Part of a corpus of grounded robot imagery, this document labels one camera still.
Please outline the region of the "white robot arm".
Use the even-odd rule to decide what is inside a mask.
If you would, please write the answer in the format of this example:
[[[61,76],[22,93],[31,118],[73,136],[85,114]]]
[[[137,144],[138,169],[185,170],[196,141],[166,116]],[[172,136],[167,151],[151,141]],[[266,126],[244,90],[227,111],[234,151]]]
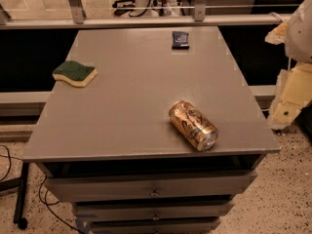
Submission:
[[[268,33],[265,41],[284,40],[294,68],[281,70],[276,83],[276,95],[269,108],[267,124],[273,130],[289,126],[301,110],[312,101],[312,0],[304,0],[289,21]]]

